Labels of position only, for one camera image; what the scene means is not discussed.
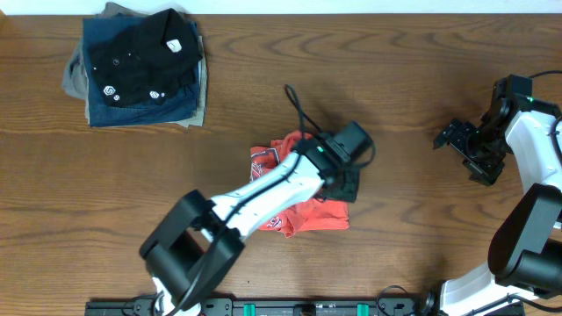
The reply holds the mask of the red soccer t-shirt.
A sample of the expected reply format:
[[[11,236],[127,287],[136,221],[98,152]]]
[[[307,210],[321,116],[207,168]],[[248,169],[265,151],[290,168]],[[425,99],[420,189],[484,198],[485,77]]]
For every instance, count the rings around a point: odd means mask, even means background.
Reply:
[[[271,172],[286,158],[301,137],[299,131],[294,131],[283,139],[272,140],[268,147],[252,147],[250,181],[253,182]],[[348,204],[340,201],[322,201],[318,198],[311,198],[291,206],[259,227],[262,231],[282,233],[286,238],[305,231],[347,230],[348,228]]]

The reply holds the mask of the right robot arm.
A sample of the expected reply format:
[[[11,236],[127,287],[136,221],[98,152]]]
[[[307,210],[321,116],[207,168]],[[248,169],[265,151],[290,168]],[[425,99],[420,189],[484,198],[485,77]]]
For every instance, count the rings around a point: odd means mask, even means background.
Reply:
[[[515,157],[523,196],[496,231],[486,262],[428,295],[425,315],[521,315],[526,305],[559,313],[540,299],[561,293],[561,112],[530,96],[500,97],[480,126],[453,120],[434,146],[454,147],[476,181],[491,185],[507,154]]]

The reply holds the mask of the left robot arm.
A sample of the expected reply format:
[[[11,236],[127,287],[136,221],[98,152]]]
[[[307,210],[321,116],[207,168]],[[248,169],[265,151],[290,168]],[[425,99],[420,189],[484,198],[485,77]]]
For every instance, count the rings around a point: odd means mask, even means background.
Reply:
[[[370,147],[343,136],[301,140],[272,171],[237,190],[181,197],[140,246],[163,314],[193,313],[233,267],[245,240],[280,212],[318,196],[355,201],[356,161]]]

